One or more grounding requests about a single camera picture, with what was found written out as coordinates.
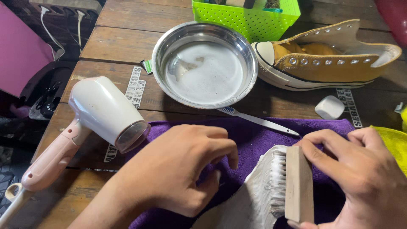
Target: yellow high-top sneaker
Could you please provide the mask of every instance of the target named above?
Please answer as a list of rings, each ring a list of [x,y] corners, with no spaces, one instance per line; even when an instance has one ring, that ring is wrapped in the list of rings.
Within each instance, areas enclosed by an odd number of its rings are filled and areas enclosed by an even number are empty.
[[[360,42],[358,29],[359,20],[349,20],[279,42],[255,42],[258,76],[287,90],[360,88],[371,83],[401,55],[401,48]]]

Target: toothbrush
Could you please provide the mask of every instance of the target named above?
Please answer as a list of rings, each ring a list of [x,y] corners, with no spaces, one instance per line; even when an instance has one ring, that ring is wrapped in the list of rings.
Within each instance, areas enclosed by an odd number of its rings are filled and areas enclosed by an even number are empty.
[[[283,133],[288,133],[288,134],[292,134],[292,135],[295,135],[295,136],[299,136],[299,134],[297,132],[292,131],[292,130],[290,130],[288,128],[285,128],[284,126],[281,126],[281,125],[278,125],[278,124],[272,123],[270,121],[260,119],[260,118],[257,118],[257,117],[254,117],[254,116],[251,116],[251,115],[248,115],[248,114],[240,113],[236,109],[231,108],[229,106],[224,107],[224,108],[220,108],[218,110],[222,111],[223,113],[226,113],[228,115],[239,116],[242,119],[249,120],[251,122],[254,122],[254,123],[257,123],[259,125],[271,128],[273,130],[278,130],[278,131],[281,131]]]

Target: stainless steel bowl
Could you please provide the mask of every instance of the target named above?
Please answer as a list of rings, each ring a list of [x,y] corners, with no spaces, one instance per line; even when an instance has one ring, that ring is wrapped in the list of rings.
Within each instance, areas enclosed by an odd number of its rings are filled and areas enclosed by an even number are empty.
[[[225,101],[214,104],[197,104],[181,98],[166,81],[166,65],[181,46],[197,41],[215,42],[229,48],[239,59],[243,69],[243,81],[237,92]],[[220,24],[186,22],[167,31],[154,47],[152,56],[154,77],[163,91],[176,101],[194,108],[217,109],[230,106],[246,96],[257,79],[257,59],[250,43],[238,32]]]

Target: soapy water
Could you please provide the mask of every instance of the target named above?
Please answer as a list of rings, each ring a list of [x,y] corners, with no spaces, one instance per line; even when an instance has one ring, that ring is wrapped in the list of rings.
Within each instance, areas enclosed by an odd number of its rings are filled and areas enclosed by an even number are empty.
[[[243,81],[243,68],[232,50],[214,42],[199,41],[173,52],[165,78],[174,94],[196,104],[231,100]]]

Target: white hair dryer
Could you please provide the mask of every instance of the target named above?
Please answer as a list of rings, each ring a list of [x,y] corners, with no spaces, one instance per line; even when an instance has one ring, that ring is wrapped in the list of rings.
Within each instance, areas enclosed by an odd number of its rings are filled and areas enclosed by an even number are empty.
[[[74,120],[27,169],[21,184],[11,185],[7,189],[6,197],[12,204],[0,218],[0,229],[6,227],[36,191],[47,188],[60,176],[92,131],[121,153],[137,147],[150,132],[151,125],[104,76],[76,83],[68,103],[75,111]],[[16,187],[19,187],[19,192],[13,195]]]

